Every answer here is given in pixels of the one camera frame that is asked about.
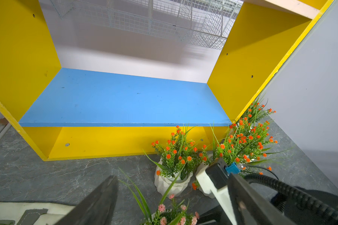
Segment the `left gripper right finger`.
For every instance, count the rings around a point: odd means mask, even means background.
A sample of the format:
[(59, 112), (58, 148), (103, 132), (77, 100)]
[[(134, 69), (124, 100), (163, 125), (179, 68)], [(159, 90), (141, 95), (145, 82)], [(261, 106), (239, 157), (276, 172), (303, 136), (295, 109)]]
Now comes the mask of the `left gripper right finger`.
[(237, 174), (227, 180), (230, 202), (226, 204), (227, 217), (233, 225), (293, 225), (271, 203), (258, 194)]

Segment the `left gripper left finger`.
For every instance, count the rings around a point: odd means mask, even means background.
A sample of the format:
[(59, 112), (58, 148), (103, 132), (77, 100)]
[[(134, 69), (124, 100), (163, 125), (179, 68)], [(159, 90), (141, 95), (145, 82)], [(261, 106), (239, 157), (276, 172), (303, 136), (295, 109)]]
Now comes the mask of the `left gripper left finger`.
[(118, 197), (118, 178), (109, 176), (57, 225), (110, 225)]

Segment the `pink flower pot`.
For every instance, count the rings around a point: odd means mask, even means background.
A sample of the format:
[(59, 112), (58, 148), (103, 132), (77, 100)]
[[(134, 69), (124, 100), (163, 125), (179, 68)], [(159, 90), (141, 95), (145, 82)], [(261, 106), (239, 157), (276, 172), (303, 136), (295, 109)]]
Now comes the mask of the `pink flower pot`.
[(178, 178), (179, 176), (176, 176), (171, 182), (154, 212), (150, 211), (146, 199), (133, 181), (131, 181), (131, 185), (135, 190), (131, 188), (130, 184), (124, 181), (120, 182), (130, 190), (136, 200), (145, 218), (144, 225), (196, 225), (199, 221), (198, 215), (187, 212), (190, 202), (188, 201), (187, 204), (184, 201), (177, 203), (175, 195), (169, 194)]

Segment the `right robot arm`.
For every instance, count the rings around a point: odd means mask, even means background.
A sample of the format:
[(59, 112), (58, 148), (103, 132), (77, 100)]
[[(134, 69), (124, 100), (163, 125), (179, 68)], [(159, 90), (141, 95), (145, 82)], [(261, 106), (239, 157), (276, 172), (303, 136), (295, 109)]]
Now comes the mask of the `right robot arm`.
[(218, 207), (202, 214), (200, 225), (338, 225), (338, 197), (305, 191), (265, 175), (230, 175)]

